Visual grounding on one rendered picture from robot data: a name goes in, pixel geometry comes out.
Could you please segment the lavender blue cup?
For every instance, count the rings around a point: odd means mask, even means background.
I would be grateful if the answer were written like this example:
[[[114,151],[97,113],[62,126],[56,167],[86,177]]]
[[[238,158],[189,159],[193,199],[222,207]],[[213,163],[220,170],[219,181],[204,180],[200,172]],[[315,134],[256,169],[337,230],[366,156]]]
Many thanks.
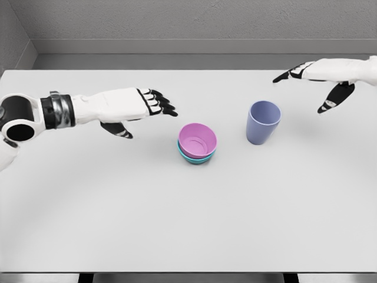
[[[246,137],[255,145],[265,143],[279,125],[282,117],[280,108],[270,101],[257,101],[250,106]]]

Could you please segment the pink bowl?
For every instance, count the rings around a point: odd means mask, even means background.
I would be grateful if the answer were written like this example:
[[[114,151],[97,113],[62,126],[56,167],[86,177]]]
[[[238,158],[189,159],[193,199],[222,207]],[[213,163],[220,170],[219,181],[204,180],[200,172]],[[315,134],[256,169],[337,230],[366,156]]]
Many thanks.
[[[203,159],[217,149],[217,136],[207,125],[189,123],[178,134],[181,151],[192,159]]]

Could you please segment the teal bowl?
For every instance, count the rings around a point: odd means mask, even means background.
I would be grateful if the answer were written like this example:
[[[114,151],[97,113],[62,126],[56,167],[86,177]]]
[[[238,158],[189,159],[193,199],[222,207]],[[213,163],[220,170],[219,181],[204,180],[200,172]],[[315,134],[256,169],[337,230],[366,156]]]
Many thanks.
[[[179,153],[181,154],[181,156],[182,156],[187,162],[189,162],[189,163],[191,163],[191,164],[194,164],[194,165],[199,165],[199,164],[203,164],[203,163],[205,163],[205,162],[208,162],[208,161],[212,158],[212,156],[215,154],[215,152],[213,152],[213,153],[209,154],[208,156],[206,156],[206,157],[204,157],[204,158],[202,158],[202,159],[194,159],[194,158],[191,158],[191,157],[186,156],[186,155],[183,153],[183,151],[182,151],[182,149],[181,149],[181,147],[180,147],[179,141],[177,141],[177,148],[178,148],[178,151],[179,151]]]

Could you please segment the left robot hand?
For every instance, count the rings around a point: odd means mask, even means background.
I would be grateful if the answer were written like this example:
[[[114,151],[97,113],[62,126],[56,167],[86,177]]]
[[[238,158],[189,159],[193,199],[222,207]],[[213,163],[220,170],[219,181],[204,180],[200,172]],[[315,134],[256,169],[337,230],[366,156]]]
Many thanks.
[[[169,99],[159,91],[149,88],[111,90],[100,97],[101,127],[115,136],[126,139],[132,139],[133,135],[123,125],[124,121],[141,120],[158,114],[178,116]]]

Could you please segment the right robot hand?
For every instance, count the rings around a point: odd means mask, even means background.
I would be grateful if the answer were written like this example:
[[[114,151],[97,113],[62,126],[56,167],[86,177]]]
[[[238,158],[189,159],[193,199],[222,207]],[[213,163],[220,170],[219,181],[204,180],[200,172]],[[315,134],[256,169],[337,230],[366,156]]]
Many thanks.
[[[339,106],[354,92],[361,65],[361,60],[356,59],[323,58],[291,68],[276,77],[273,82],[278,83],[289,78],[335,82],[336,85],[318,108],[318,113],[322,114]]]

